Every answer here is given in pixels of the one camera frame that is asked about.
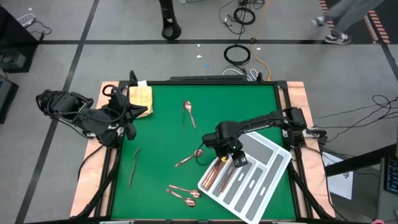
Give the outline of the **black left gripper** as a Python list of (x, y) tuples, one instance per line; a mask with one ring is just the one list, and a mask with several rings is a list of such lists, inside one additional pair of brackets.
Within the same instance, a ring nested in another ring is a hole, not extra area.
[(108, 104), (102, 106), (102, 110), (108, 116), (106, 121), (111, 128), (107, 128), (102, 134), (102, 144), (105, 146), (117, 146), (119, 137), (118, 129), (123, 127), (127, 139), (129, 141), (135, 140), (137, 130), (129, 121), (134, 121), (143, 115), (148, 110), (148, 107), (139, 105), (129, 106), (127, 98), (124, 95), (108, 96), (110, 97)]

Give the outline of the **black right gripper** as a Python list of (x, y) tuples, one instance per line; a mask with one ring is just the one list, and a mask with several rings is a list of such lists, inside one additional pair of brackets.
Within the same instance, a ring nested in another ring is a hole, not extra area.
[(215, 150), (217, 157), (233, 156), (236, 167), (242, 167), (248, 164), (245, 153), (242, 151), (243, 145), (238, 137), (221, 138), (216, 133), (209, 133), (202, 136), (202, 141), (207, 148)]

